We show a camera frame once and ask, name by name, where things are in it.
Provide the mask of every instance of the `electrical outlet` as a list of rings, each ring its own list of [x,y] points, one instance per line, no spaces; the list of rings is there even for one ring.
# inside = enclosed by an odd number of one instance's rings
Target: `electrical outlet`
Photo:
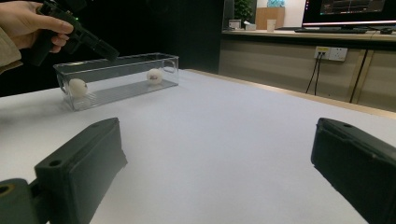
[[[321,59],[328,60],[330,55],[330,49],[331,48],[329,47],[317,46],[317,49],[315,50],[314,58],[320,58],[319,54],[324,53],[324,55],[321,56]]]
[[[347,49],[331,48],[329,53],[329,60],[343,62],[347,57]]]

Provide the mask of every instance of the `white ball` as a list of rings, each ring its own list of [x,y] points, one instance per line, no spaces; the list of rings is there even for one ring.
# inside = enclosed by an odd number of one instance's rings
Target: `white ball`
[[[87,83],[79,78],[73,78],[69,81],[70,93],[73,97],[83,97],[88,90]]]
[[[163,72],[158,68],[153,68],[148,71],[148,83],[151,85],[158,85],[163,81]]]

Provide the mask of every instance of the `clear plastic container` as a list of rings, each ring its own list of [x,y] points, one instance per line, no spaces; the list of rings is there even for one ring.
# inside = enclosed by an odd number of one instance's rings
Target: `clear plastic container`
[[[74,111],[178,85],[178,57],[150,53],[53,66]]]

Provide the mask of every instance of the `black cable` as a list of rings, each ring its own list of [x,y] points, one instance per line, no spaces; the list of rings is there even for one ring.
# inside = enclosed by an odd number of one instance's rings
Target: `black cable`
[[[324,53],[322,53],[319,57],[319,61],[318,61],[318,72],[317,72],[317,81],[315,83],[315,95],[317,95],[317,86],[318,86],[318,79],[319,79],[319,71],[320,71],[320,62],[321,59],[323,58]]]
[[[317,70],[317,64],[318,64],[319,56],[322,55],[322,53],[323,52],[319,52],[318,53],[317,60],[315,61],[314,72],[312,73],[311,80],[309,80],[309,84],[308,84],[308,87],[306,88],[305,93],[308,93],[309,87],[311,86],[312,79],[314,78],[314,75],[315,75],[315,70]]]

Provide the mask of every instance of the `beige sleeve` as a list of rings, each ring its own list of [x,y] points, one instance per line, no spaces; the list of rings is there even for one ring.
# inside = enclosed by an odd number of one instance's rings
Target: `beige sleeve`
[[[0,28],[0,74],[21,65],[21,53],[14,42]]]

